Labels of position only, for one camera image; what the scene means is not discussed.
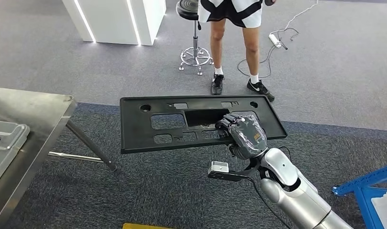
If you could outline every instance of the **black plastic panel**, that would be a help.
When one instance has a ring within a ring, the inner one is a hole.
[[[287,136],[263,95],[132,97],[120,106],[123,154],[232,143],[214,125],[233,112],[256,114],[268,139]]]

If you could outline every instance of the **black cable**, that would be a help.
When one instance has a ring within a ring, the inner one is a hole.
[[[290,150],[286,146],[279,147],[279,149],[282,149],[282,148],[285,148],[288,151],[290,162],[292,162],[292,157],[290,156]]]
[[[251,178],[247,178],[247,180],[249,180],[251,183],[253,183],[253,186],[254,186],[254,189],[255,191],[257,192],[259,198],[262,200],[262,202],[268,207],[268,209],[272,212],[272,214],[278,218],[279,221],[281,221],[288,229],[291,229],[289,225],[287,225],[282,218],[280,218],[273,210],[272,208],[267,204],[267,202],[265,201],[265,199],[261,196],[261,194],[259,193],[257,187],[256,187],[256,184],[255,184],[255,181]]]
[[[285,30],[282,30],[281,32],[285,32],[286,30],[294,30],[294,31],[296,32],[295,35],[293,35],[293,36],[290,37],[290,40],[291,40],[291,41],[293,41],[293,38],[294,38],[295,36],[298,36],[298,35],[300,34],[299,31],[297,31],[296,29],[294,29],[294,28],[292,28],[292,27],[289,27],[289,28],[287,28],[287,29],[285,29]],[[279,30],[276,31],[276,33],[277,33],[277,35],[278,35],[278,40],[281,41],[281,38],[279,37]]]
[[[268,55],[266,56],[266,58],[265,58],[265,60],[263,60],[263,61],[261,61],[260,63],[264,63],[265,61],[268,61],[268,68],[269,68],[269,74],[267,75],[267,76],[264,76],[264,77],[259,77],[259,78],[266,78],[266,77],[269,77],[271,74],[272,74],[272,70],[271,70],[271,63],[269,62],[269,58],[271,57],[271,55],[272,55],[272,52],[275,50],[275,45],[272,45],[272,47],[269,49],[269,51],[268,51]],[[242,60],[242,61],[240,61],[239,63],[238,63],[238,65],[237,65],[237,70],[239,71],[239,72],[241,72],[241,74],[243,74],[243,75],[246,75],[246,76],[250,76],[250,75],[248,75],[248,74],[245,74],[243,71],[241,71],[241,69],[240,69],[240,64],[242,63],[242,62],[244,62],[244,61],[246,61],[247,59],[244,59],[244,60]]]
[[[293,36],[290,37],[290,40],[291,40],[291,41],[293,41],[293,38],[294,38],[295,36],[297,36],[297,35],[300,34],[299,31],[297,31],[296,29],[291,28],[291,27],[289,27],[289,28],[287,28],[287,29],[285,29],[285,30],[282,30],[281,32],[285,32],[286,30],[294,30],[294,31],[296,32],[295,35],[293,35]],[[281,41],[281,38],[279,37],[279,31],[277,31],[277,35],[278,35],[278,40],[280,41],[280,43],[282,44],[282,46],[287,50],[287,47],[285,46],[285,44],[283,43],[283,41]],[[266,55],[265,60],[263,60],[263,61],[260,62],[260,63],[264,63],[265,61],[268,61],[269,74],[268,74],[267,76],[264,76],[264,77],[258,77],[258,78],[264,79],[264,78],[267,78],[267,77],[269,77],[269,76],[272,75],[271,63],[270,63],[270,61],[269,61],[269,58],[271,58],[272,52],[275,50],[275,48],[276,48],[276,46],[273,45],[273,46],[269,49],[268,55]],[[250,75],[245,74],[245,73],[244,73],[243,71],[241,71],[241,69],[240,69],[240,64],[241,64],[242,62],[246,61],[246,60],[247,60],[247,59],[244,59],[244,60],[242,60],[242,61],[240,61],[240,62],[238,63],[238,65],[237,65],[237,70],[238,70],[239,72],[241,72],[241,74],[250,77]]]

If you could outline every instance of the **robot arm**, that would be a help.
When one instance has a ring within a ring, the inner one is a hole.
[[[265,132],[255,117],[227,114],[216,124],[220,136],[230,135],[235,143],[229,150],[251,164],[242,172],[230,172],[228,164],[212,162],[208,177],[238,181],[255,170],[261,177],[266,196],[300,229],[351,229],[331,210],[316,187],[308,181],[286,155],[277,148],[268,148]]]

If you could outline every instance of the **white sock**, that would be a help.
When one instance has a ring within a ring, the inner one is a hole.
[[[259,82],[258,74],[257,75],[250,75],[250,79],[251,79],[252,84],[256,84],[257,82]]]
[[[220,66],[220,68],[214,68],[214,73],[216,75],[223,75],[222,67]]]

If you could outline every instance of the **black and white shorts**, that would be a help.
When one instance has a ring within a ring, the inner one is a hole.
[[[199,0],[199,22],[229,19],[243,28],[261,25],[262,0]]]

